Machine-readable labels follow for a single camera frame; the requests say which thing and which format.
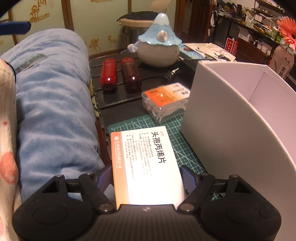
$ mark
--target green cutting mat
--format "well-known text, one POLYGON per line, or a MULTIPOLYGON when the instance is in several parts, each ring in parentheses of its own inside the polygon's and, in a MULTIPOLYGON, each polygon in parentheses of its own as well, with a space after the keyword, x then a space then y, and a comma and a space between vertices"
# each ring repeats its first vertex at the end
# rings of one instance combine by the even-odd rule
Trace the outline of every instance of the green cutting mat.
POLYGON ((187 165, 196 173, 206 172, 198 157, 180 132, 182 119, 183 115, 173 115, 169 120, 159 124, 155 122, 150 115, 143 115, 110 125, 108 126, 108 132, 111 133, 116 131, 129 131, 156 126, 166 126, 179 166, 187 165))

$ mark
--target ceramic jar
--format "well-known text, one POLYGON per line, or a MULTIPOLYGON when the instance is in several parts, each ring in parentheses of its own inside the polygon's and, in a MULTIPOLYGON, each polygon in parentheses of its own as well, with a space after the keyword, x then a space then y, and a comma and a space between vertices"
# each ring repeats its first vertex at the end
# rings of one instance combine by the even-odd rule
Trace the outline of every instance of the ceramic jar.
POLYGON ((153 67, 167 67, 179 58, 182 41, 174 34, 165 13, 155 18, 151 27, 139 36, 138 56, 153 67))

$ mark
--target black cable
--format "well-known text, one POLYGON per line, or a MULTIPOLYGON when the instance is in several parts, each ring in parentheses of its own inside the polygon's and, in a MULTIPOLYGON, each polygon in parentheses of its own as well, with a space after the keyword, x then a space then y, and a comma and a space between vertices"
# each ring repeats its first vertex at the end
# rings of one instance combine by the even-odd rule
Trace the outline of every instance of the black cable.
POLYGON ((10 63, 8 63, 6 61, 5 61, 5 63, 7 63, 10 66, 11 70, 13 71, 13 74, 15 76, 15 83, 16 83, 17 82, 17 74, 15 73, 15 69, 12 67, 12 65, 10 63))

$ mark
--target red box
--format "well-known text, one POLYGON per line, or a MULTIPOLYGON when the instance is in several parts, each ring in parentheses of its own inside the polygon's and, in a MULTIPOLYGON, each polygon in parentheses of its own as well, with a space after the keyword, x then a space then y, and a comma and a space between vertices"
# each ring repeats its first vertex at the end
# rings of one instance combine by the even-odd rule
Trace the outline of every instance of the red box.
POLYGON ((238 48, 238 45, 239 45, 239 42, 235 41, 233 43, 234 47, 233 47, 233 51, 232 51, 232 55, 235 56, 237 54, 237 48, 238 48))
POLYGON ((227 52, 230 52, 231 53, 231 48, 232 48, 232 45, 233 45, 233 40, 231 38, 227 38, 226 40, 226 44, 225 44, 225 50, 227 52))

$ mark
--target blue mountain-shaped lid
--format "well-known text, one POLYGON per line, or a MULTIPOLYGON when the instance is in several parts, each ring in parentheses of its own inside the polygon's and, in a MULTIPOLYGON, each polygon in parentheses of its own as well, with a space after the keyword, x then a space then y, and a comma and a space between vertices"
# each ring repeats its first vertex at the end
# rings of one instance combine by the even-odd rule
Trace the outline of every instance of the blue mountain-shaped lid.
POLYGON ((139 40, 152 45, 165 46, 179 45, 182 43, 182 40, 175 35, 170 27, 168 16, 165 13, 157 15, 151 27, 144 34, 139 36, 139 40))

